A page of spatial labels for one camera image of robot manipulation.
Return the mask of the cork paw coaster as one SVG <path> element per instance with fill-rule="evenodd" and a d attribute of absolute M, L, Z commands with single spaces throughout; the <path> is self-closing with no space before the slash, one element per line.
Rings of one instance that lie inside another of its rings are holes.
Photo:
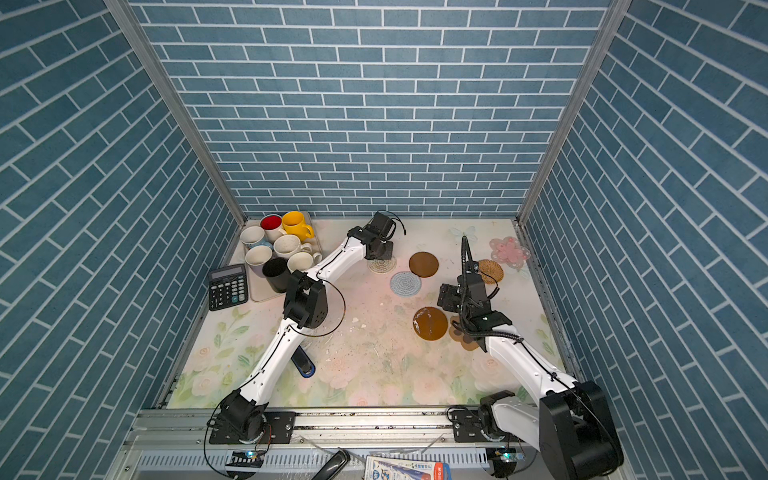
<path fill-rule="evenodd" d="M 477 342 L 469 335 L 465 334 L 460 329 L 460 322 L 458 316 L 452 316 L 449 319 L 449 329 L 448 334 L 450 337 L 458 342 L 461 347 L 466 351 L 474 351 L 479 348 L 479 345 Z"/>

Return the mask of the glossy brown scratched coaster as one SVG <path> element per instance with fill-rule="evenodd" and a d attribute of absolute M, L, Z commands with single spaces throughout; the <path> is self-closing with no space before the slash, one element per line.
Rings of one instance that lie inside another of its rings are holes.
<path fill-rule="evenodd" d="M 436 307 L 419 309 L 412 319 L 415 333 L 426 341 L 440 340 L 448 330 L 448 320 L 442 310 Z"/>

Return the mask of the dark brown wooden coaster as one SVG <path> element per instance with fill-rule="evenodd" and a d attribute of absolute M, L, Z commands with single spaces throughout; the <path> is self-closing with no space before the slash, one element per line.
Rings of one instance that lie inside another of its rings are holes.
<path fill-rule="evenodd" d="M 429 278 L 437 273 L 439 260 L 430 252 L 420 251 L 410 257 L 408 266 L 414 275 L 420 278 Z"/>

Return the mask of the light blue woven coaster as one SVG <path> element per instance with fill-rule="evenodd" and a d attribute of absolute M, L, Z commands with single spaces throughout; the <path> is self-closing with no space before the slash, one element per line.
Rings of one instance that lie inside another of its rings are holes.
<path fill-rule="evenodd" d="M 421 290 L 421 286 L 421 278 L 410 271 L 397 272 L 390 280 L 390 289 L 401 297 L 415 296 Z"/>

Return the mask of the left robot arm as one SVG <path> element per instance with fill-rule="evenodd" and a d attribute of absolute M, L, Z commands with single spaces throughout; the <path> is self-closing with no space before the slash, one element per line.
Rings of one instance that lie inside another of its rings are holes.
<path fill-rule="evenodd" d="M 224 397 L 212 411 L 206 426 L 229 436 L 232 443 L 256 443 L 266 431 L 264 412 L 277 381 L 306 338 L 328 314 L 326 287 L 332 286 L 347 270 L 362 260 L 392 258 L 396 229 L 404 225 L 396 214 L 378 211 L 347 237 L 330 257 L 306 272 L 288 278 L 283 302 L 283 319 L 269 346 L 248 378 Z"/>

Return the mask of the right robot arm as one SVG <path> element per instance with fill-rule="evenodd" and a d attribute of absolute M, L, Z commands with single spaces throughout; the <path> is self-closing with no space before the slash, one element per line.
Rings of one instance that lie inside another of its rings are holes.
<path fill-rule="evenodd" d="M 498 392 L 481 402 L 483 430 L 512 435 L 536 448 L 556 479 L 592 479 L 624 462 L 619 436 L 602 389 L 561 371 L 531 347 L 505 314 L 492 308 L 483 280 L 464 273 L 440 287 L 437 306 L 459 316 L 460 332 L 520 381 L 530 399 Z"/>

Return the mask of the rattan round coaster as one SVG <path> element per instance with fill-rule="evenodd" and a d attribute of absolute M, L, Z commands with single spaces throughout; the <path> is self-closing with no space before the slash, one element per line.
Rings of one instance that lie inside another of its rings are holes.
<path fill-rule="evenodd" d="M 504 278 L 504 270 L 502 266 L 494 260 L 479 260 L 478 268 L 483 282 L 487 285 L 496 285 Z"/>

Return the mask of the pink flower coaster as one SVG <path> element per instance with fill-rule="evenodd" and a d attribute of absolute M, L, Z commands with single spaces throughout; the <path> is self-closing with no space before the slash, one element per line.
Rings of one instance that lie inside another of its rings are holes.
<path fill-rule="evenodd" d="M 530 258 L 530 251 L 516 237 L 494 238 L 489 241 L 491 259 L 500 265 L 522 270 Z"/>

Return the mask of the yellow mug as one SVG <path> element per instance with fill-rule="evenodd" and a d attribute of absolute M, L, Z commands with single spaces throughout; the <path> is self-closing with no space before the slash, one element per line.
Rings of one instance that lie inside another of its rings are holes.
<path fill-rule="evenodd" d="M 284 214 L 282 216 L 282 228 L 287 234 L 298 237 L 302 242 L 315 237 L 314 228 L 300 211 L 291 211 Z"/>

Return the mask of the white mug centre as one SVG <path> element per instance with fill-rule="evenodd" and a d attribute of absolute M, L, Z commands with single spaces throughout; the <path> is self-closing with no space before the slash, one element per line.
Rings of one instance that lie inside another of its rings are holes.
<path fill-rule="evenodd" d="M 292 234 L 279 237 L 273 243 L 273 250 L 278 257 L 286 260 L 297 253 L 313 252 L 311 244 L 303 242 L 298 236 Z"/>

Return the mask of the white mug lavender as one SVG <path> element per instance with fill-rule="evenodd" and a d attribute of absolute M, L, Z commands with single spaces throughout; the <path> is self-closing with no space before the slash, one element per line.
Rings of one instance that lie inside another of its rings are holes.
<path fill-rule="evenodd" d="M 269 246 L 258 245 L 250 248 L 244 256 L 249 270 L 256 276 L 264 278 L 264 266 L 273 258 L 273 250 Z"/>

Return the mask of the white mug blue base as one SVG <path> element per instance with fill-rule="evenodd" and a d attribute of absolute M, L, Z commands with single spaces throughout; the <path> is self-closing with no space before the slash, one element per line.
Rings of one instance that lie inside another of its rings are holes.
<path fill-rule="evenodd" d="M 246 250 L 270 245 L 264 229 L 260 226 L 245 227 L 240 233 L 239 241 Z"/>

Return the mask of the right circuit board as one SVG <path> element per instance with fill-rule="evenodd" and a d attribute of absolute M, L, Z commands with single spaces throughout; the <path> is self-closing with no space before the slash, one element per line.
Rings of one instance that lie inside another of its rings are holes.
<path fill-rule="evenodd" d="M 493 451 L 493 460 L 502 463 L 518 463 L 525 459 L 525 454 L 516 450 L 497 449 Z"/>

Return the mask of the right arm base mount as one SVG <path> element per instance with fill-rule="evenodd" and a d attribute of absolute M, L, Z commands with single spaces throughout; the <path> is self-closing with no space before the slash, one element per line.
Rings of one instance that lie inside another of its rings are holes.
<path fill-rule="evenodd" d="M 522 438 L 500 430 L 489 413 L 482 413 L 482 408 L 470 408 L 464 405 L 449 406 L 445 415 L 456 443 L 501 442 L 513 443 Z"/>

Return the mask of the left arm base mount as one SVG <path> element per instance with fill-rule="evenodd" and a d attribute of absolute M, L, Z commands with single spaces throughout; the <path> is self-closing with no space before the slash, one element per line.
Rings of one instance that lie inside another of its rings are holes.
<path fill-rule="evenodd" d="M 295 420 L 296 414 L 291 411 L 256 412 L 247 419 L 218 412 L 208 422 L 208 442 L 213 445 L 288 444 Z"/>

